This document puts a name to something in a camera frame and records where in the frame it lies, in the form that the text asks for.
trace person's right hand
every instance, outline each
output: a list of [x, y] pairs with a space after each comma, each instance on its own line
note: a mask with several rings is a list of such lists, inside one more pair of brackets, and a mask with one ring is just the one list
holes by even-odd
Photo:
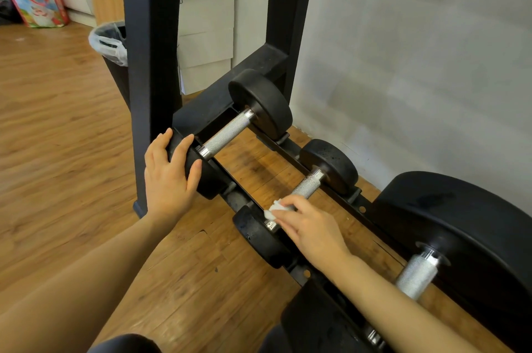
[[275, 222], [316, 269], [328, 276], [331, 269], [351, 256], [332, 215], [300, 195], [286, 196], [281, 204], [293, 204], [297, 211], [273, 210]]

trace person's right arm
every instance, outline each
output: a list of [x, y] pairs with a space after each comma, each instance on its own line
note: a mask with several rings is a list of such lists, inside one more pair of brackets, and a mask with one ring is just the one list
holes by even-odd
[[362, 259], [351, 255], [332, 215], [298, 195], [285, 197], [281, 203], [293, 204], [297, 211], [274, 210], [276, 222], [397, 353], [478, 352]]

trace forearm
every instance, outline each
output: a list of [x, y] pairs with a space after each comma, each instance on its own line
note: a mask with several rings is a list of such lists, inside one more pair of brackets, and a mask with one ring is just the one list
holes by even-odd
[[0, 317], [10, 353], [85, 353], [169, 229], [148, 214]]
[[325, 275], [398, 353], [478, 351], [360, 258], [350, 256]]

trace person's left arm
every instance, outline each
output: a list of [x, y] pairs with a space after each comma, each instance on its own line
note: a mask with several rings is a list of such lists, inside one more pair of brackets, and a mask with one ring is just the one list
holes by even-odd
[[148, 213], [92, 250], [0, 316], [0, 351], [86, 353], [157, 244], [187, 212], [201, 175], [196, 161], [185, 177], [186, 137], [168, 162], [172, 130], [148, 148]]

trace hand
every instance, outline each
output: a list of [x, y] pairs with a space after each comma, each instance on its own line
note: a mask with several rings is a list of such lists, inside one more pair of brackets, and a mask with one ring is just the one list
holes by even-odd
[[194, 136], [185, 137], [168, 162], [166, 147], [171, 138], [172, 129], [159, 134], [144, 155], [148, 213], [168, 232], [190, 208], [201, 176], [201, 160], [197, 160], [190, 167], [188, 180], [185, 177], [185, 159]]
[[275, 222], [309, 262], [330, 277], [330, 271], [351, 256], [334, 217], [300, 195], [286, 196], [281, 204], [293, 204], [297, 211], [273, 210]]

